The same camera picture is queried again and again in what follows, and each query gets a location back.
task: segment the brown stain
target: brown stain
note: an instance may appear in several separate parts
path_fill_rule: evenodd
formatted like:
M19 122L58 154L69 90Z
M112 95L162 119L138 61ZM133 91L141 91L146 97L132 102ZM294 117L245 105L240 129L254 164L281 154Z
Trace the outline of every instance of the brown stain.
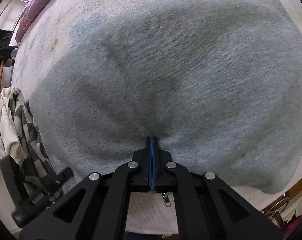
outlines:
M54 51L55 46L58 44L58 39L55 39L52 46L51 46L51 51Z

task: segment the checkered fabric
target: checkered fabric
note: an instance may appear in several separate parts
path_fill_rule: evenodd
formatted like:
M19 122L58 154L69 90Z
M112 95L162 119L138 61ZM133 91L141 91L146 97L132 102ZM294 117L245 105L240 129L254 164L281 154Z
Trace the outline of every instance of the checkered fabric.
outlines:
M39 128L34 123L29 101L24 102L21 91L15 88L9 95L8 107L20 144L27 156L21 167L26 190L29 195L38 188L46 191L47 183L50 182L49 177L55 175L55 172L41 141ZM54 197L57 198L60 195L61 191L57 192Z

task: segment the silver screw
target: silver screw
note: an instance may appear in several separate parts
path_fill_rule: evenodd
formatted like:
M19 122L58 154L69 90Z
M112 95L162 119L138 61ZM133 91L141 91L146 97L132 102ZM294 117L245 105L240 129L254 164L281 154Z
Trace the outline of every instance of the silver screw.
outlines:
M206 172L206 174L204 175L207 179L215 179L215 174L211 171Z
M131 169L134 169L138 166L138 163L137 162L129 162L128 163L128 167L131 168Z
M100 175L99 175L99 173L96 173L96 172L93 172L89 175L89 179L91 179L91 180L97 180L99 178L100 178Z
M177 166L177 164L174 162L168 162L166 166L168 169L174 169Z

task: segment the purple blanket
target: purple blanket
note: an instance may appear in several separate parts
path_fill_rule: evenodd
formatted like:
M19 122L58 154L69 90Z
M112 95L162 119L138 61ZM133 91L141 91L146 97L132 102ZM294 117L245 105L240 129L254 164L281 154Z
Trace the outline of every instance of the purple blanket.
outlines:
M22 11L19 28L15 37L17 42L21 41L24 33L26 33L33 20L43 10L49 1L50 0L28 0Z

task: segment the zipper pull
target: zipper pull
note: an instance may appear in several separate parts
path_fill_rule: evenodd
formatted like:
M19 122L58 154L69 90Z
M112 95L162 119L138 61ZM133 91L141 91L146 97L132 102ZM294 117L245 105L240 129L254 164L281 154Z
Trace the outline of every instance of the zipper pull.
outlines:
M170 206L171 206L171 202L170 202L168 193L163 192L163 193L162 193L162 197L163 197L165 206L166 206L166 207L170 207Z

